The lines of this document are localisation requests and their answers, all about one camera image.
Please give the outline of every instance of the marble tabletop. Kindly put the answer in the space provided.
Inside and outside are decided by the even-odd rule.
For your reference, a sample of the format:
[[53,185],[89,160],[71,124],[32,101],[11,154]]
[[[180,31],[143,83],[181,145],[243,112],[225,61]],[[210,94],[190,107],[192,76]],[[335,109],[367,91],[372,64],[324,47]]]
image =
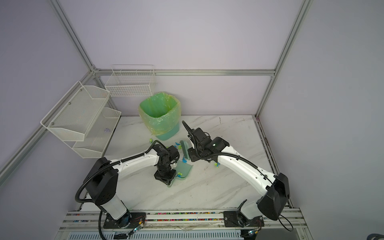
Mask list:
[[[200,127],[213,138],[219,136],[228,141],[241,155],[261,168],[271,171],[263,145],[251,115],[182,116],[191,128]],[[146,150],[151,136],[140,117],[121,117],[105,153],[107,159],[119,159]],[[162,141],[165,146],[187,140],[187,131],[180,123],[180,131]],[[130,210],[183,210],[223,209],[238,207],[248,199],[261,196],[239,175],[225,166],[216,167],[199,160],[187,161],[193,165],[189,175],[174,180],[171,187],[155,180],[155,166],[137,171],[118,182],[116,193]],[[82,211],[95,211],[93,203],[85,203]]]

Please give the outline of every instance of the wall shelf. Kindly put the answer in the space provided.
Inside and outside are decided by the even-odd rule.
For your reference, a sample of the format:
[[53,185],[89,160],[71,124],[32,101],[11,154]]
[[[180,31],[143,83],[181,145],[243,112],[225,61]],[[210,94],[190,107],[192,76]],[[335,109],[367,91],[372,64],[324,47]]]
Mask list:
[[101,158],[120,119],[121,112],[103,108],[84,141],[76,142],[72,149],[82,158]]
[[112,65],[105,89],[112,97],[152,96],[156,86],[153,65]]
[[60,112],[50,122],[40,122],[62,141],[84,141],[110,95],[102,88],[76,84],[79,89]]

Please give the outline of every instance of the green trash bin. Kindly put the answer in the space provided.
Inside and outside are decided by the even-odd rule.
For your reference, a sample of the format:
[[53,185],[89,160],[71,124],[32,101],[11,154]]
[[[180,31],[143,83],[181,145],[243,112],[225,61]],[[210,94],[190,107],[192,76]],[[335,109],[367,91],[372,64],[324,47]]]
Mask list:
[[179,131],[180,101],[167,93],[156,93],[140,103],[139,115],[152,135],[168,140]]

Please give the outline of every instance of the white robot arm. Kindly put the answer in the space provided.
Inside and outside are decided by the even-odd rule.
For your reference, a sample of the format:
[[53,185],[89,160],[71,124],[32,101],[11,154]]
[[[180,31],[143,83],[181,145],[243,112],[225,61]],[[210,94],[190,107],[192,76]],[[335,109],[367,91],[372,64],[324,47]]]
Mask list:
[[[188,149],[192,162],[199,159],[218,162],[236,172],[262,196],[257,201],[245,201],[237,211],[240,227],[247,226],[258,216],[277,220],[289,199],[288,179],[285,175],[274,175],[257,167],[240,155],[229,143],[220,137],[214,140],[200,128],[191,129],[183,121],[193,147]],[[76,193],[77,202],[94,202],[102,211],[107,212],[120,228],[129,226],[130,212],[116,194],[117,181],[144,167],[156,166],[155,179],[170,185],[176,171],[171,164],[176,163],[180,155],[174,146],[166,148],[161,142],[154,141],[150,148],[142,153],[108,161],[98,159]],[[80,199],[81,191],[86,188],[91,199]]]

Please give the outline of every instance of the aluminum frame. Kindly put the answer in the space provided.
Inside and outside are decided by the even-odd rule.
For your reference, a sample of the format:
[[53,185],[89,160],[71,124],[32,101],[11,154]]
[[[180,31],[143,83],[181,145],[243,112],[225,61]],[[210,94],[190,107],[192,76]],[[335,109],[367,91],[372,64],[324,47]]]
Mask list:
[[[257,69],[256,70],[255,69],[253,70],[252,69],[248,69],[248,70],[155,70],[155,74],[158,76],[180,76],[180,75],[184,75],[184,76],[271,76],[268,87],[263,95],[262,101],[255,114],[256,116],[255,124],[259,131],[259,135],[262,140],[262,143],[265,147],[268,159],[270,161],[271,168],[276,173],[278,173],[278,167],[277,167],[277,164],[275,163],[268,141],[266,140],[265,134],[262,130],[261,123],[258,117],[260,116],[265,106],[265,103],[272,91],[272,88],[276,83],[276,80],[279,76],[281,68],[288,56],[288,53],[292,47],[292,44],[297,36],[298,30],[311,6],[312,1],[313,0],[303,0],[299,13],[297,15],[297,18],[295,19],[295,22],[293,24],[289,37],[286,41],[286,44],[283,48],[283,51],[281,52],[279,60],[276,64],[276,68],[274,70],[257,70]],[[112,70],[100,70],[95,67],[95,65],[92,63],[91,59],[89,58],[84,46],[82,45],[79,37],[77,36],[75,29],[73,28],[68,16],[66,15],[60,1],[48,0],[48,2],[51,5],[52,9],[54,10],[55,14],[57,15],[60,23],[62,24],[69,38],[73,42],[76,50],[78,51],[81,58],[83,59],[85,65],[89,69],[89,72],[81,80],[82,84],[83,83],[86,84],[86,82],[93,77],[93,79],[97,82],[97,84],[101,88],[105,88],[100,79],[100,76],[110,75],[112,73]],[[60,105],[63,104],[63,102],[66,102],[66,100],[68,99],[68,97],[71,96],[71,94],[73,94],[73,89],[68,91],[67,94],[64,95],[63,98],[57,103],[56,106],[58,109]],[[111,108],[116,109],[116,106],[112,100],[109,101],[109,104]],[[0,170],[0,187],[3,186],[4,183],[7,181],[7,179],[11,176],[11,174],[15,170],[17,170],[17,168],[25,159],[25,157],[33,150],[36,143],[43,137],[45,133],[46,133],[46,129],[43,126],[38,127],[35,130],[35,132],[25,141],[25,143],[11,157],[11,159],[2,167],[2,169]]]
[[[274,76],[274,69],[155,69],[156,76]],[[96,72],[98,76],[110,76],[112,70],[102,69]]]
[[[224,227],[223,220],[213,220],[224,218],[222,213],[216,214],[185,214],[185,212],[223,212],[236,210],[235,208],[226,209],[190,209],[190,210],[133,210],[131,212],[146,212],[146,213],[166,213],[166,212],[180,212],[175,218],[177,219],[194,219],[194,218],[211,218],[212,220],[206,221],[161,221],[161,219],[170,219],[172,215],[169,214],[147,214],[149,220],[156,219],[157,221],[148,221],[145,223],[146,227],[141,231],[149,230],[213,230],[222,229]],[[60,229],[60,232],[83,232],[83,231],[97,231],[98,218],[100,211],[70,211],[64,218]],[[282,211],[284,215],[294,226],[295,229],[308,229],[303,214],[300,209],[285,207]],[[273,221],[263,216],[265,226],[263,228],[284,228],[279,221]],[[281,222],[289,229],[290,225],[284,218],[280,218]],[[103,225],[105,221],[105,214],[101,219]],[[225,229],[242,229],[241,227],[224,227]],[[107,231],[121,231],[121,229],[104,229],[103,232]]]
[[[93,77],[92,72],[88,72],[85,76],[80,80],[82,84],[86,84],[89,79]],[[72,87],[60,100],[54,108],[57,111],[52,112],[50,116],[47,116],[47,121],[50,121],[51,118],[56,116],[59,109],[61,109],[68,100],[76,93],[77,88]],[[14,173],[15,170],[18,169],[20,164],[29,155],[29,153],[33,150],[37,142],[44,136],[44,134],[48,132],[48,130],[39,124],[39,127],[32,133],[32,135],[24,142],[24,144],[17,150],[17,152],[8,160],[8,162],[2,167],[0,170],[0,187],[2,187],[8,178]]]
[[281,68],[284,65],[284,62],[288,56],[289,51],[292,48],[293,42],[295,41],[297,34],[299,32],[299,29],[301,25],[303,24],[304,18],[308,13],[308,10],[312,4],[313,0],[303,0],[299,13],[297,14],[297,17],[295,19],[295,22],[292,26],[291,32],[288,36],[288,39],[284,45],[283,51],[280,54],[279,60],[277,61],[276,67],[275,67],[275,74],[271,77],[269,84],[265,90],[265,93],[263,95],[262,101],[260,102],[260,105],[256,112],[256,117],[260,117],[261,112],[263,111],[263,108],[265,106],[266,101],[268,100],[269,95],[272,92],[272,88],[276,83],[276,80],[281,72]]

